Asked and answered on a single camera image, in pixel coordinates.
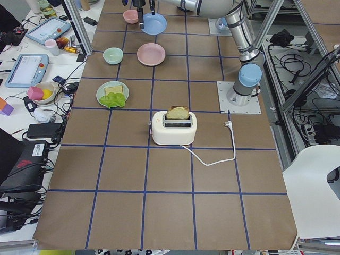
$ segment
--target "white plate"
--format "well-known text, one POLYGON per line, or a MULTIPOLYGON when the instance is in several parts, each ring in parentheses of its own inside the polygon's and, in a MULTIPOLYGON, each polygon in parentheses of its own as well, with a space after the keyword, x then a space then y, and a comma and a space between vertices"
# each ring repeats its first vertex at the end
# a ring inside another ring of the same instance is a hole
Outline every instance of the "white plate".
POLYGON ((97 98, 98 103, 103 105, 101 102, 99 102, 99 99, 106 95, 105 94, 105 88, 116 87, 116 86, 120 86, 120 85, 123 86, 123 95, 125 96, 125 101, 126 101, 129 97, 129 88, 123 82, 109 81, 109 82, 104 83, 103 85, 101 85, 98 88, 97 93, 96 93, 96 98, 97 98))

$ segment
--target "cup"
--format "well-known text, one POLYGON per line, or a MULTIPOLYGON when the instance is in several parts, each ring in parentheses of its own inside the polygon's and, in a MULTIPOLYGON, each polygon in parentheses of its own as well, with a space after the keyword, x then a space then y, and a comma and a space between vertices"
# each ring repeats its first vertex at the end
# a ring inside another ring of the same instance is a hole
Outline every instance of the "cup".
POLYGON ((34 14, 40 14, 40 6, 37 0, 26 0, 28 6, 31 8, 34 14))
POLYGON ((58 56, 60 54, 58 44, 54 39, 48 39, 45 41, 45 46, 54 55, 58 56))

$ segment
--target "plate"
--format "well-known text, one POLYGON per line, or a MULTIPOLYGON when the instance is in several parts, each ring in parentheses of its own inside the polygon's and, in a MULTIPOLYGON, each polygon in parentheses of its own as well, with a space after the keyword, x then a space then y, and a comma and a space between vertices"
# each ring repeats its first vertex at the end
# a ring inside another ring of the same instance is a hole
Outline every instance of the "plate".
POLYGON ((97 93, 96 93, 96 98, 98 103, 100 103, 101 105, 103 105, 101 102, 99 102, 99 99, 103 96, 105 96, 105 88, 110 88, 110 87, 115 87, 115 86, 119 86, 122 85, 123 86, 123 94, 125 96, 125 101, 128 99, 129 97, 129 88, 120 81, 108 81, 106 83, 104 83, 103 85, 101 85, 98 89, 97 89, 97 93))
POLYGON ((159 44, 143 44, 137 51, 137 58, 144 65, 159 65, 165 59, 165 50, 159 44))
POLYGON ((166 26, 166 19, 159 13, 155 13, 155 15, 147 13, 144 15, 144 28, 142 29, 144 33, 158 35, 164 32, 166 26))

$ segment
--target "small bottle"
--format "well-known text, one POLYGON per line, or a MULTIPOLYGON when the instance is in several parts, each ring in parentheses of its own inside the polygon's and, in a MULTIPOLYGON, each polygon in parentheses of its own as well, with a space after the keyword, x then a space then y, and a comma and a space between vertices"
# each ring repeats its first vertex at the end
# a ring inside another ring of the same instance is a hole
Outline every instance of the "small bottle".
POLYGON ((45 18, 57 17, 55 10, 47 0, 38 0, 41 13, 45 18))

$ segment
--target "tablet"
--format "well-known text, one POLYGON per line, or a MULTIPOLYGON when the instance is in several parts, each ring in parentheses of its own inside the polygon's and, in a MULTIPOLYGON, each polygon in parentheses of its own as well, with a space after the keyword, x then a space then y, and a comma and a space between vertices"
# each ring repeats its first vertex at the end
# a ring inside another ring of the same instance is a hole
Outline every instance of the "tablet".
POLYGON ((56 39, 70 29, 71 25, 56 17, 49 18, 26 33, 26 36, 40 44, 48 39, 56 39))
POLYGON ((29 88, 39 83, 46 72, 46 54, 20 54, 5 83, 9 88, 29 88))

